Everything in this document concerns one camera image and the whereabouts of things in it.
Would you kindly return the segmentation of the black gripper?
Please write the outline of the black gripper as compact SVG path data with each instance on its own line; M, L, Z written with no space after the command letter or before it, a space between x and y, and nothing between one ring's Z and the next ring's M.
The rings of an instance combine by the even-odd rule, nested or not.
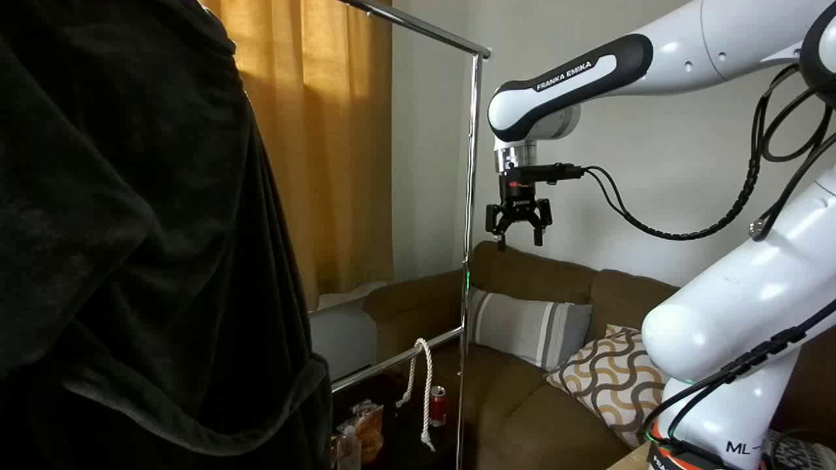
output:
M536 197L538 183L559 183L582 178L578 164L536 164L512 167L498 172L498 201L485 208L485 231L497 236L497 245L507 249L507 231L514 222L533 228L533 245L544 245L545 228L550 226L550 205Z

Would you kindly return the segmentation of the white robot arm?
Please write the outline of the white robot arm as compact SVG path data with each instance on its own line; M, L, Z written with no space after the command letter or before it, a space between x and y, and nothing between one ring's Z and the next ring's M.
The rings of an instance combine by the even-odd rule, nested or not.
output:
M497 157L559 138L578 108L605 94L677 94L789 67L804 91L834 99L836 0L687 0L489 103ZM651 470L761 470L766 436L798 349L834 328L834 178L789 191L749 238L643 319L667 373L646 419Z

